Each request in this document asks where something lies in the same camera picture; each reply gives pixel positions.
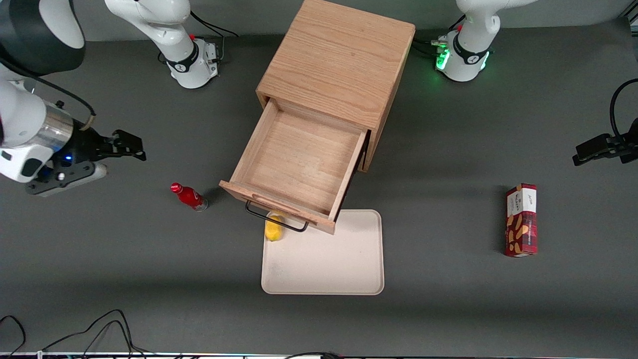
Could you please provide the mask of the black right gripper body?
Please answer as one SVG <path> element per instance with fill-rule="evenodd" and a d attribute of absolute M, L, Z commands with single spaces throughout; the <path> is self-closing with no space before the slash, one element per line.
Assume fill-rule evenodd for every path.
<path fill-rule="evenodd" d="M 74 131 L 64 146 L 64 165 L 96 162 L 117 154 L 110 137 L 100 136 L 96 131 Z"/>

